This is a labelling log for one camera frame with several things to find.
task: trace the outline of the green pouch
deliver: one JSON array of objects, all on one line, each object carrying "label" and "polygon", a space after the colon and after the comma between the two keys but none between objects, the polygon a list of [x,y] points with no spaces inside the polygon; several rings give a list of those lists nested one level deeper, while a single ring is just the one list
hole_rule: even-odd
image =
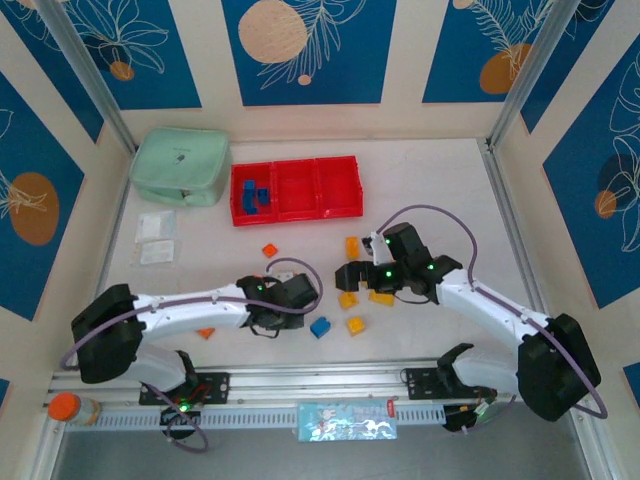
[{"label": "green pouch", "polygon": [[202,207],[220,200],[230,170],[226,133],[160,127],[144,138],[129,178],[145,200]]}]

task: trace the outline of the white table surface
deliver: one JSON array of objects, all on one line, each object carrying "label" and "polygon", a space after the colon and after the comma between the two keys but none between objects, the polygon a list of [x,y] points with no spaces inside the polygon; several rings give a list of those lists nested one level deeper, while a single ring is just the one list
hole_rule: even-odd
[{"label": "white table surface", "polygon": [[[336,141],[243,143],[232,146],[234,163],[354,154],[364,190],[364,216],[336,220],[233,227],[229,187],[218,204],[177,208],[177,256],[171,266],[136,265],[134,248],[138,216],[170,207],[142,200],[131,189],[118,232],[106,285],[128,283],[133,293],[173,294],[202,291],[264,272],[261,249],[273,243],[278,256],[306,260],[320,272],[325,297],[308,314],[303,329],[283,331],[276,340],[255,337],[246,329],[218,329],[209,340],[186,332],[157,342],[187,351],[196,366],[282,365],[384,361],[439,357],[461,342],[500,345],[465,317],[436,305],[394,307],[369,302],[343,311],[334,272],[345,263],[345,237],[367,235],[392,213],[414,203],[451,210],[475,233],[480,255],[475,276],[523,304],[526,293],[475,140]],[[428,211],[405,214],[433,255],[447,254],[466,266],[471,245],[448,218]],[[291,270],[300,271],[292,266]],[[288,266],[280,264],[278,269]],[[410,293],[403,294],[411,298]],[[361,316],[367,330],[351,337],[345,322]],[[319,316],[331,322],[317,340],[308,326]]]}]

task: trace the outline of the yellow block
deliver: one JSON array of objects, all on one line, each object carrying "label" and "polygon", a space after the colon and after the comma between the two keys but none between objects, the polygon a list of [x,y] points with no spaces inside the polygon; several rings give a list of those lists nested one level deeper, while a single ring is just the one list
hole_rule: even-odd
[{"label": "yellow block", "polygon": [[356,294],[353,292],[344,292],[340,294],[338,301],[344,310],[349,310],[358,304],[358,297],[356,297]]},{"label": "yellow block", "polygon": [[347,237],[347,259],[357,260],[360,258],[360,242],[358,237]]},{"label": "yellow block", "polygon": [[352,337],[364,332],[366,329],[364,322],[360,317],[351,317],[347,320],[347,328],[349,329],[349,333]]},{"label": "yellow block", "polygon": [[371,290],[371,293],[369,294],[369,300],[381,305],[386,305],[387,307],[393,307],[395,297],[389,293],[377,293],[374,290]]}]

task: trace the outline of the red compartment box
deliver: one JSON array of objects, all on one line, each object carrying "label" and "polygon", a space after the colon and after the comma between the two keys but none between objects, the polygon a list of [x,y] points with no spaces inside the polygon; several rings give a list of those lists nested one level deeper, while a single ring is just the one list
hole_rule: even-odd
[{"label": "red compartment box", "polygon": [[[256,199],[255,215],[242,208],[246,180],[254,180],[256,189],[269,189],[270,204],[259,205]],[[361,216],[362,185],[353,155],[231,166],[231,218],[236,227]]]}]

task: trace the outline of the purple cable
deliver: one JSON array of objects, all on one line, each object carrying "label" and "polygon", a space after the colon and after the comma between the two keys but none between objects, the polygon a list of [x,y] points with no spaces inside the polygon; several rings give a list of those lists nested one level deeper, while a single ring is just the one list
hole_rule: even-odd
[{"label": "purple cable", "polygon": [[[276,263],[280,263],[280,262],[293,262],[293,263],[297,263],[299,265],[302,265],[303,267],[307,268],[311,274],[315,277],[316,281],[318,282],[318,298],[316,299],[315,302],[313,302],[311,305],[309,305],[308,307],[305,308],[288,308],[288,307],[281,307],[280,305],[276,305],[274,303],[269,303],[269,302],[263,302],[261,300],[250,300],[247,298],[241,298],[241,297],[227,297],[227,296],[222,296],[222,297],[218,297],[218,299],[216,301],[221,301],[221,302],[233,302],[233,303],[243,303],[243,304],[247,304],[247,305],[257,305],[259,307],[266,307],[266,308],[270,308],[271,310],[275,310],[277,312],[283,312],[283,313],[294,313],[294,314],[300,314],[300,315],[304,315],[307,314],[313,310],[315,310],[318,305],[320,304],[320,301],[322,300],[322,296],[324,294],[324,286],[322,284],[322,279],[320,278],[320,275],[318,274],[318,272],[311,266],[309,265],[307,262],[304,262],[302,260],[298,260],[297,258],[292,258],[292,257],[283,257],[283,258],[278,258],[276,260],[273,260],[272,262],[270,262],[267,265],[267,272],[269,271],[269,269],[275,265]],[[161,302],[158,304],[157,308],[158,309],[163,309],[163,308],[171,308],[171,307],[179,307],[182,305],[191,305],[194,303],[209,303],[212,301],[212,298],[210,296],[203,296],[203,297],[194,297],[194,298],[185,298],[185,299],[180,299],[180,300],[167,300],[165,302]],[[79,370],[80,367],[79,366],[73,366],[73,365],[69,365],[69,360],[71,359],[71,357],[73,357],[78,350],[80,350],[84,345],[87,344],[87,342],[89,342],[92,338],[94,338],[96,335],[100,334],[101,332],[107,330],[108,328],[113,327],[115,324],[119,323],[119,322],[123,322],[125,320],[128,320],[131,317],[134,317],[136,315],[142,314],[142,313],[146,313],[146,312],[150,312],[154,309],[153,306],[149,305],[146,307],[140,307],[140,308],[136,308],[134,310],[130,310],[128,312],[122,313],[116,317],[113,317],[111,320],[107,320],[105,323],[103,323],[102,325],[94,328],[93,330],[91,330],[89,333],[87,333],[84,337],[82,337],[80,340],[78,340],[70,349],[67,353],[65,353],[62,358],[60,359],[60,368],[62,370]],[[180,410],[180,407],[178,407],[178,405],[176,405],[174,402],[171,401],[171,399],[169,397],[167,397],[164,393],[162,393],[159,389],[157,389],[156,387],[154,387],[153,385],[148,385],[146,384],[147,388],[149,388],[149,390],[153,391],[154,394],[156,394],[159,398],[161,398],[167,405],[169,405],[169,407],[171,407],[172,409],[174,409],[176,412],[178,412],[178,414],[183,417],[188,423],[189,425],[191,425],[192,427],[194,427],[196,429],[196,431],[198,432],[198,434],[200,436],[202,436],[202,439],[204,440],[204,447],[203,448],[194,448],[194,447],[189,447],[187,445],[183,445],[181,443],[178,443],[176,441],[173,441],[173,439],[171,439],[173,442],[173,444],[182,449],[185,450],[187,452],[192,452],[192,453],[204,453],[205,451],[207,451],[207,449],[209,448],[209,442],[207,441],[207,438],[204,434],[204,431],[202,431],[202,429],[188,416],[186,415],[184,412],[182,412]],[[167,436],[167,438],[171,438],[169,436],[170,432],[171,432],[171,423],[167,426],[167,429],[165,431],[165,435]]]},{"label": "purple cable", "polygon": [[[396,213],[391,215],[391,217],[389,217],[389,219],[386,222],[384,222],[382,224],[382,226],[380,228],[378,228],[378,230],[376,230],[376,233],[381,233],[387,227],[387,225],[389,225],[392,221],[394,221],[396,218],[398,218],[404,212],[407,212],[409,210],[418,209],[418,208],[423,208],[423,209],[426,209],[426,210],[433,210],[433,211],[442,213],[442,214],[446,215],[447,217],[451,218],[452,220],[454,220],[466,232],[467,236],[471,240],[471,245],[473,247],[473,252],[471,254],[471,260],[469,261],[469,268],[467,270],[467,278],[469,279],[469,285],[471,285],[472,288],[474,288],[473,287],[473,269],[474,269],[474,267],[476,265],[476,260],[478,259],[478,242],[477,242],[475,236],[473,235],[473,232],[471,231],[471,229],[462,220],[460,220],[460,218],[458,218],[456,215],[454,215],[453,213],[449,212],[448,210],[445,210],[444,208],[436,207],[435,205],[426,205],[426,204],[409,205],[407,207],[401,208]],[[516,317],[518,317],[518,318],[521,317],[522,312],[520,310],[516,309],[515,307],[513,307],[512,305],[510,305],[507,302],[503,301],[502,299],[496,297],[492,293],[487,292],[482,287],[475,287],[474,289],[480,295],[482,295],[483,297],[491,300],[496,305],[501,306],[502,308],[504,308],[508,312],[514,314]],[[560,352],[560,354],[564,357],[564,359],[567,361],[567,363],[571,366],[573,371],[576,372],[576,374],[578,375],[578,377],[580,378],[580,380],[582,381],[584,386],[587,387],[587,390],[589,390],[589,393],[591,394],[591,396],[595,400],[595,402],[598,405],[598,408],[600,409],[600,411],[596,412],[596,411],[591,410],[591,409],[589,409],[587,407],[583,407],[582,405],[577,405],[577,404],[574,405],[574,408],[577,409],[577,410],[580,410],[581,412],[584,412],[584,413],[587,413],[589,415],[592,415],[592,416],[594,416],[596,418],[601,418],[603,420],[606,419],[609,416],[609,413],[607,411],[607,407],[604,404],[604,400],[602,400],[602,397],[597,392],[597,390],[595,389],[595,387],[593,386],[591,381],[587,378],[587,375],[584,373],[584,370],[582,370],[582,368],[580,368],[580,365],[578,365],[578,363],[573,359],[573,357],[567,351],[567,349],[564,348],[562,346],[562,344],[558,340],[556,340],[556,338],[553,335],[551,335],[549,332],[547,332],[535,320],[533,320],[532,318],[527,318],[525,321],[529,325],[531,325],[533,328],[535,328],[538,332],[540,332],[540,334],[542,334],[549,342],[551,342],[551,344],[554,346],[554,348]],[[512,401],[509,402],[509,403],[513,403],[514,400],[515,400],[515,397],[512,398]]]},{"label": "purple cable", "polygon": [[178,447],[180,450],[184,450],[185,452],[189,452],[189,453],[205,453],[207,450],[209,450],[209,440],[207,439],[207,436],[205,435],[204,430],[202,430],[202,428],[200,428],[200,425],[198,425],[196,422],[194,422],[193,419],[189,415],[187,415],[182,410],[180,410],[180,407],[178,407],[178,405],[176,405],[173,401],[171,401],[171,399],[169,397],[167,397],[159,389],[157,389],[153,385],[149,385],[149,384],[146,384],[146,383],[144,385],[149,390],[151,390],[158,398],[161,398],[167,405],[169,405],[172,409],[174,409],[176,411],[176,413],[178,415],[180,415],[189,425],[191,425],[195,429],[196,433],[198,435],[200,435],[200,437],[202,437],[202,441],[204,442],[204,445],[201,448],[190,447],[189,445],[185,445],[184,443],[179,443],[175,439],[171,438],[171,427],[177,421],[178,417],[175,417],[167,425],[167,429],[164,432],[164,434],[166,435],[167,439],[172,444],[174,444],[176,447]]}]

